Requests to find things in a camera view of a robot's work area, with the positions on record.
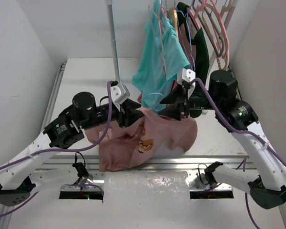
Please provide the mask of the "pink t shirt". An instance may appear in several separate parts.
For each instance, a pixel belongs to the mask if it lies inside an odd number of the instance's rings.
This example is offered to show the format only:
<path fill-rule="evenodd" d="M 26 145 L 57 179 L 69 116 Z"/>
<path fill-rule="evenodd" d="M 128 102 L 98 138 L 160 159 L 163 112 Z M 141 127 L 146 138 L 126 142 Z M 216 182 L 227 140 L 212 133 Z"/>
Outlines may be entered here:
<path fill-rule="evenodd" d="M 168 142 L 168 148 L 188 151 L 197 138 L 196 120 L 186 118 L 181 121 L 161 117 L 151 109 L 141 108 L 143 117 L 129 127 L 119 127 L 112 121 L 85 131 L 89 142 L 99 143 L 99 168 L 101 172 L 113 172 L 137 167 L 152 158 L 155 152 Z"/>

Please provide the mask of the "light blue wire hanger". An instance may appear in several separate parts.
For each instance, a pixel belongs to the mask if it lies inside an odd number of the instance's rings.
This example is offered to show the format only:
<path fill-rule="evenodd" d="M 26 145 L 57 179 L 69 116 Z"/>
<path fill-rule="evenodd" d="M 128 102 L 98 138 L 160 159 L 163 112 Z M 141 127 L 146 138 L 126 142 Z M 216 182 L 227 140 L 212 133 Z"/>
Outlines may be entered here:
<path fill-rule="evenodd" d="M 164 104 L 160 104 L 162 99 L 163 95 L 161 93 L 158 92 L 150 93 L 142 97 L 142 105 L 145 108 L 150 108 L 157 114 L 166 107 Z"/>

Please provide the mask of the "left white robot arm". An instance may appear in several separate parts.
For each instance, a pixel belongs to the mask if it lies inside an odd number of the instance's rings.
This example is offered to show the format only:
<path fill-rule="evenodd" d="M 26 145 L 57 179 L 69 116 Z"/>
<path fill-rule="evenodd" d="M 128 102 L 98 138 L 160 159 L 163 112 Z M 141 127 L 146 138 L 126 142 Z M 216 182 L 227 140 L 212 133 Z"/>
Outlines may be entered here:
<path fill-rule="evenodd" d="M 143 117 L 140 104 L 126 99 L 121 110 L 113 102 L 97 106 L 93 94 L 80 92 L 72 104 L 49 123 L 38 137 L 10 162 L 0 166 L 0 204 L 13 207 L 30 195 L 54 185 L 75 184 L 89 173 L 82 162 L 63 169 L 39 171 L 52 156 L 67 152 L 69 147 L 84 139 L 84 131 L 117 121 L 128 127 Z"/>

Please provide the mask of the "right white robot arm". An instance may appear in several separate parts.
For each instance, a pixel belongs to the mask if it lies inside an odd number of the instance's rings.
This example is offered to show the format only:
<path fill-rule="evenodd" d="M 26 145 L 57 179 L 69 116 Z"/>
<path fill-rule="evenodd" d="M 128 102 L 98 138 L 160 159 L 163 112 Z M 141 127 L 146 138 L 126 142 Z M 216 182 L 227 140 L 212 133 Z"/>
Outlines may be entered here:
<path fill-rule="evenodd" d="M 199 176 L 201 184 L 226 183 L 249 194 L 260 207 L 275 208 L 286 203 L 286 162 L 272 148 L 251 105 L 236 97 L 237 86 L 229 71 L 212 72 L 205 86 L 194 71 L 183 69 L 177 86 L 162 99 L 167 107 L 159 115 L 181 120 L 192 117 L 195 110 L 214 110 L 215 118 L 244 148 L 257 172 L 248 174 L 214 162 Z"/>

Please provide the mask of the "coral hanging t shirt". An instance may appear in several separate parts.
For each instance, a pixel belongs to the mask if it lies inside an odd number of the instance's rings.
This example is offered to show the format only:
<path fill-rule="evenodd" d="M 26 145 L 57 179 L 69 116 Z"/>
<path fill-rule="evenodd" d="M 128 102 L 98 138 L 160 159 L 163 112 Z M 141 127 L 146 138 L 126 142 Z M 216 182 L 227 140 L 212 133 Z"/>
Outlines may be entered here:
<path fill-rule="evenodd" d="M 166 97 L 176 87 L 176 80 L 139 80 L 137 83 L 133 84 L 141 92 L 137 98 L 137 101 L 142 104 L 142 97 L 150 93 L 158 92 L 161 93 L 163 97 Z"/>

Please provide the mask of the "teal hanging t shirt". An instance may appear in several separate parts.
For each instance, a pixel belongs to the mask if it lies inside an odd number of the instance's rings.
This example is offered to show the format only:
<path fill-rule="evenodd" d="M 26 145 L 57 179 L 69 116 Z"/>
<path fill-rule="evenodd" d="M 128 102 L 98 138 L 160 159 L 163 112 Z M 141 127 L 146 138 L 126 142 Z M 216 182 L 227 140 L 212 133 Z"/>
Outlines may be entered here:
<path fill-rule="evenodd" d="M 154 1 L 153 6 L 149 7 L 149 19 L 144 30 L 146 40 L 139 69 L 132 83 L 152 79 L 177 80 L 178 73 L 183 68 L 187 69 L 190 63 L 161 0 Z"/>

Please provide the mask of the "dark green hanging shirt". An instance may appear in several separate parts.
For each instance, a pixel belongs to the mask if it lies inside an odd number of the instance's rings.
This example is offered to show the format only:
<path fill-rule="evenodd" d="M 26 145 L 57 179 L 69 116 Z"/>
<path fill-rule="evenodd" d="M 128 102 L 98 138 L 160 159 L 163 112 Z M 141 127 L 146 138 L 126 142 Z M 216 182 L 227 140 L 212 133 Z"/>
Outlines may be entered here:
<path fill-rule="evenodd" d="M 197 78 L 205 83 L 208 77 L 210 58 L 204 31 L 201 26 L 196 25 L 194 12 L 190 6 L 179 2 L 176 11 L 179 43 L 190 62 L 190 69 L 196 73 Z"/>

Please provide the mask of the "beige plastic hanger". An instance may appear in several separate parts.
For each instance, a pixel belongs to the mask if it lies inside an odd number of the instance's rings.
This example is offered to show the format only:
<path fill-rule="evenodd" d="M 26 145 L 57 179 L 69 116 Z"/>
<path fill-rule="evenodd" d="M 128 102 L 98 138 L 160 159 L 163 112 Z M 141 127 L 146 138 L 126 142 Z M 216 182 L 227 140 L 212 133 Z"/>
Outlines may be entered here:
<path fill-rule="evenodd" d="M 230 41 L 227 26 L 234 10 L 234 2 L 227 0 L 219 10 L 214 0 L 206 3 L 200 20 L 213 47 L 218 68 L 227 70 L 230 63 Z"/>

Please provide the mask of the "pink plastic hanger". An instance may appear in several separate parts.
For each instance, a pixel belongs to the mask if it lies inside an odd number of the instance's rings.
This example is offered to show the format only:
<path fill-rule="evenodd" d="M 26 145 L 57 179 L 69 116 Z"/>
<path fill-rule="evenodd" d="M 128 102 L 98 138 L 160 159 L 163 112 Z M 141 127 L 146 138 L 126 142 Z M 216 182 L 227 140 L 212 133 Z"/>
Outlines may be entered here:
<path fill-rule="evenodd" d="M 204 29 L 216 57 L 226 58 L 229 52 L 229 39 L 222 14 L 219 12 L 215 0 L 193 0 L 190 9 L 194 11 L 194 18 Z"/>

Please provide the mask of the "white foam sheet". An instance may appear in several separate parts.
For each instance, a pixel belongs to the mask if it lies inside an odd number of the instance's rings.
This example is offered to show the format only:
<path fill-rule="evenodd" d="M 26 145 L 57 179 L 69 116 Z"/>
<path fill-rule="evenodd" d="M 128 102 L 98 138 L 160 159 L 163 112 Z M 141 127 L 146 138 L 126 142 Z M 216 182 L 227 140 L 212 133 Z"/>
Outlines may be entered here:
<path fill-rule="evenodd" d="M 160 200 L 190 198 L 187 172 L 105 172 L 104 200 Z"/>

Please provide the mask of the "grey metal rack pole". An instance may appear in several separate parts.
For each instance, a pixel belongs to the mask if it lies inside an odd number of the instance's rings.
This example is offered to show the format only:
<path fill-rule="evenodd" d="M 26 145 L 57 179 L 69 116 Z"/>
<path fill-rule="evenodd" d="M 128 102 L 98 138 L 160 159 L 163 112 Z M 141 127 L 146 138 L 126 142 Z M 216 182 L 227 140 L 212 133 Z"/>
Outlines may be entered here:
<path fill-rule="evenodd" d="M 116 47 L 116 37 L 115 37 L 115 29 L 114 29 L 114 19 L 113 19 L 113 10 L 112 10 L 112 0 L 106 0 L 107 6 L 107 14 L 109 21 L 109 31 L 111 38 L 111 47 L 112 47 L 112 58 L 113 58 L 113 66 L 115 72 L 115 80 L 120 82 L 120 71 L 119 71 L 119 63 L 117 56 L 117 47 Z"/>

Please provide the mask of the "aluminium rail frame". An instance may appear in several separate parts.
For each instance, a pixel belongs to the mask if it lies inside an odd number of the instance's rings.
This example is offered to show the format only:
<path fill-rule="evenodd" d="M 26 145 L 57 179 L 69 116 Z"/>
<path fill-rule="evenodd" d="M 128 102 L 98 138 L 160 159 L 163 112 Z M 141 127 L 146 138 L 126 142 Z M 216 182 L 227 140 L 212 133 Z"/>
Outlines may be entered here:
<path fill-rule="evenodd" d="M 188 184 L 203 168 L 220 161 L 238 167 L 246 153 L 215 119 L 213 111 L 197 119 L 198 136 L 187 152 L 170 150 L 164 143 L 144 164 L 123 171 L 187 172 Z M 98 173 L 98 149 L 84 153 L 88 168 L 104 188 L 105 173 Z M 152 202 L 117 199 L 59 199 L 60 188 L 39 193 L 8 216 L 7 229 L 254 229 L 265 228 L 267 212 L 244 192 L 232 188 L 232 198 L 171 199 Z"/>

